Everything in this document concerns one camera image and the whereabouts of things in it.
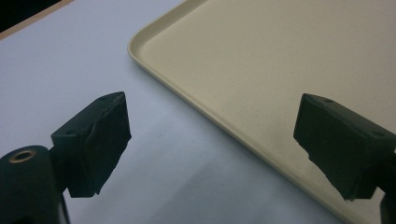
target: tray surface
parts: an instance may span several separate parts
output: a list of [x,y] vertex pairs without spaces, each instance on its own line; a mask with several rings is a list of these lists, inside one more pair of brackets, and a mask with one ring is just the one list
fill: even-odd
[[396,133],[396,2],[191,0],[140,31],[132,58],[294,184],[352,223],[346,202],[293,139],[304,92]]

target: beige tray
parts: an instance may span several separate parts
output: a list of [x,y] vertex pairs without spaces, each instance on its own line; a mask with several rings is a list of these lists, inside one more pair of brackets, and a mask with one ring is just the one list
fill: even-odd
[[129,53],[341,219],[361,224],[380,223],[383,192],[345,202],[293,128],[308,92],[396,133],[395,41],[395,1],[190,0],[140,31]]

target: tray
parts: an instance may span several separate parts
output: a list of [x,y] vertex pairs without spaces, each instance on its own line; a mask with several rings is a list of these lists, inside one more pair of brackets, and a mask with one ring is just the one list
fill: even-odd
[[341,219],[380,223],[383,192],[344,201],[292,134],[304,92],[396,133],[395,40],[395,1],[190,0],[141,30],[128,50]]

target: white table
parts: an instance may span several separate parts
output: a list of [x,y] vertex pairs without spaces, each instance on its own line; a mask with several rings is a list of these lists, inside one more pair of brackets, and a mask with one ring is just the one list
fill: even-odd
[[72,223],[340,223],[129,57],[180,2],[76,0],[0,41],[0,156],[125,91],[133,138],[100,195],[64,193]]

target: brown wooden trim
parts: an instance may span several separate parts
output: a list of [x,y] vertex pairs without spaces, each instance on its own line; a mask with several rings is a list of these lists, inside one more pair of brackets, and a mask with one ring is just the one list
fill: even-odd
[[20,23],[10,27],[9,29],[3,31],[2,33],[0,33],[0,40],[6,38],[9,35],[12,35],[16,32],[18,32],[19,30],[25,28],[26,26],[32,24],[35,21],[38,21],[44,17],[46,17],[47,15],[49,15],[50,13],[54,12],[55,10],[58,10],[61,7],[64,7],[66,5],[68,5],[69,3],[73,2],[74,0],[61,0],[60,2],[47,7],[46,9],[40,11],[39,13],[35,14],[34,16],[30,17],[29,19],[26,19],[24,21],[21,21]]

